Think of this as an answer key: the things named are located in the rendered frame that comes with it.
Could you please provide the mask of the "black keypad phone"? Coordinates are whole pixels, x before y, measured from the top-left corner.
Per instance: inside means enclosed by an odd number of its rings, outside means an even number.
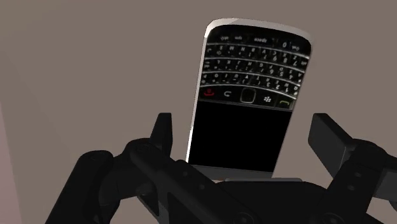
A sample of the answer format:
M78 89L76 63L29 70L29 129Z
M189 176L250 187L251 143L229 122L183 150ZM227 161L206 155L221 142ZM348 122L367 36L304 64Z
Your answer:
M186 161L213 180L271 178L312 53L308 32L246 18L206 27Z

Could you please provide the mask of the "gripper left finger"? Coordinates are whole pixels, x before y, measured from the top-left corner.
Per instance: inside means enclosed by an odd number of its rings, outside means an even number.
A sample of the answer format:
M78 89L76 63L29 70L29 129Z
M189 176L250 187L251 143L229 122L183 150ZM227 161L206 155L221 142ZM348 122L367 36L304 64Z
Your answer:
M77 160L45 224L111 224L123 199L138 197L158 224L248 224L247 209L183 160L169 156L172 117L160 113L149 138L114 157Z

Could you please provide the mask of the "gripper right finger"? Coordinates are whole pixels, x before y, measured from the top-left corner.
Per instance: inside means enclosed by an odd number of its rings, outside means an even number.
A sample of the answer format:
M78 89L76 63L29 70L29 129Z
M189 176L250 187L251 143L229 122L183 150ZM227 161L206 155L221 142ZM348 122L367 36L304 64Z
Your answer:
M326 113L313 114L308 144L333 178L310 224L383 224L367 213L374 198L397 211L397 157L351 137Z

